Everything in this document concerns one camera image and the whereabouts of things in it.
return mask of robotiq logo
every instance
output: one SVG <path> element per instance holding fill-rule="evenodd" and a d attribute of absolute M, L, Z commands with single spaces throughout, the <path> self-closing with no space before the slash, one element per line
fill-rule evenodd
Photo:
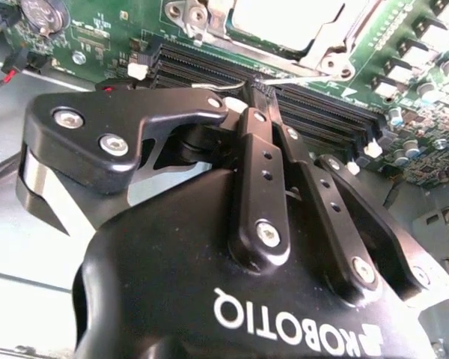
<path fill-rule="evenodd" d="M 356 335 L 353 331 L 336 329 L 330 324 L 318 324 L 313 319 L 304 318 L 301 322 L 291 313 L 279 312 L 275 320 L 276 332 L 270 328 L 269 310 L 266 306 L 261 306 L 261 320 L 255 326 L 254 304 L 247 301 L 245 306 L 234 298 L 226 294 L 219 288 L 215 288 L 218 298 L 213 306 L 215 317 L 218 323 L 227 329 L 239 329 L 246 321 L 248 334 L 256 335 L 268 340 L 278 340 L 281 338 L 290 346 L 298 346 L 304 340 L 306 345 L 316 352 L 328 352 L 330 355 L 349 355 L 350 357 L 361 357 L 361 348 L 364 355 L 368 357 L 380 357 L 382 334 L 377 325 L 363 324 L 363 334 Z M 233 318 L 225 318 L 223 315 L 223 305 L 232 305 L 236 311 Z M 284 323 L 289 322 L 287 327 L 292 328 L 292 332 L 285 332 Z"/>

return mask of white connector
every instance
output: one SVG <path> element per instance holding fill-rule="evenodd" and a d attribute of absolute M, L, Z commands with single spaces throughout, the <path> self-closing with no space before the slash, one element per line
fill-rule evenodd
<path fill-rule="evenodd" d="M 359 172 L 361 172 L 361 168 L 358 166 L 358 164 L 354 161 L 349 161 L 346 163 L 346 168 L 348 169 L 351 174 L 356 175 Z"/>
<path fill-rule="evenodd" d="M 128 76 L 137 80 L 144 80 L 148 74 L 148 66 L 140 65 L 134 62 L 128 64 Z"/>
<path fill-rule="evenodd" d="M 376 139 L 373 138 L 373 140 L 364 148 L 364 153 L 372 159 L 377 159 L 382 155 L 382 148 L 377 144 Z"/>

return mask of motherboard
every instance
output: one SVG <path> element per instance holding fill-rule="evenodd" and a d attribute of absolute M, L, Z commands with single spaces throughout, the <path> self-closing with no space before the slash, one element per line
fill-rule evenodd
<path fill-rule="evenodd" d="M 449 181 L 449 0 L 0 2 L 22 12 L 12 47 L 57 70 L 150 87 L 259 73 L 284 122 L 352 171 Z"/>

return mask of red wire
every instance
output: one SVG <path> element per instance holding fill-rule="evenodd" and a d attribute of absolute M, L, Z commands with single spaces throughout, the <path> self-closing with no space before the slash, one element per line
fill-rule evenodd
<path fill-rule="evenodd" d="M 10 80 L 16 75 L 16 71 L 15 70 L 11 70 L 3 79 L 3 82 L 5 84 L 7 84 L 8 82 L 10 82 Z"/>

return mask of silver screw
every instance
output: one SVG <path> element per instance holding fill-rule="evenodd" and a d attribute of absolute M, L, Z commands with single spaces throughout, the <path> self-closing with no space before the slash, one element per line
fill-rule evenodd
<path fill-rule="evenodd" d="M 292 129 L 291 127 L 287 128 L 287 133 L 290 134 L 290 136 L 293 140 L 297 140 L 299 138 L 298 132 L 296 132 L 296 130 Z"/>
<path fill-rule="evenodd" d="M 207 21 L 207 17 L 200 7 L 192 7 L 189 11 L 189 15 L 193 22 L 197 24 L 203 24 Z"/>
<path fill-rule="evenodd" d="M 260 122 L 266 122 L 266 118 L 260 114 L 259 112 L 254 113 L 254 118 L 257 119 Z"/>
<path fill-rule="evenodd" d="M 340 170 L 339 163 L 337 163 L 334 159 L 329 159 L 328 162 L 331 165 L 331 167 L 333 167 L 336 171 Z"/>
<path fill-rule="evenodd" d="M 362 258 L 354 258 L 352 260 L 352 266 L 364 282 L 372 283 L 376 280 L 376 274 L 374 273 L 373 267 L 367 264 Z"/>
<path fill-rule="evenodd" d="M 102 150 L 112 156 L 124 156 L 128 153 L 128 144 L 120 136 L 104 135 L 100 139 Z"/>
<path fill-rule="evenodd" d="M 429 276 L 426 274 L 426 272 L 418 266 L 412 267 L 412 272 L 416 276 L 416 278 L 419 280 L 419 283 L 423 286 L 429 286 L 431 284 L 431 280 L 429 279 Z"/>
<path fill-rule="evenodd" d="M 208 103 L 214 108 L 220 108 L 222 106 L 222 104 L 217 99 L 213 99 L 212 97 L 208 99 Z"/>
<path fill-rule="evenodd" d="M 281 239 L 279 238 L 279 233 L 271 224 L 268 222 L 259 222 L 256 226 L 257 236 L 263 241 L 268 247 L 274 248 L 279 245 Z"/>
<path fill-rule="evenodd" d="M 72 60 L 77 65 L 84 65 L 87 62 L 87 57 L 83 52 L 74 51 L 72 55 Z"/>
<path fill-rule="evenodd" d="M 433 142 L 433 145 L 437 150 L 442 151 L 448 146 L 448 140 L 445 138 L 439 138 Z"/>
<path fill-rule="evenodd" d="M 83 117 L 70 110 L 60 110 L 53 114 L 55 122 L 66 129 L 78 129 L 83 126 Z"/>

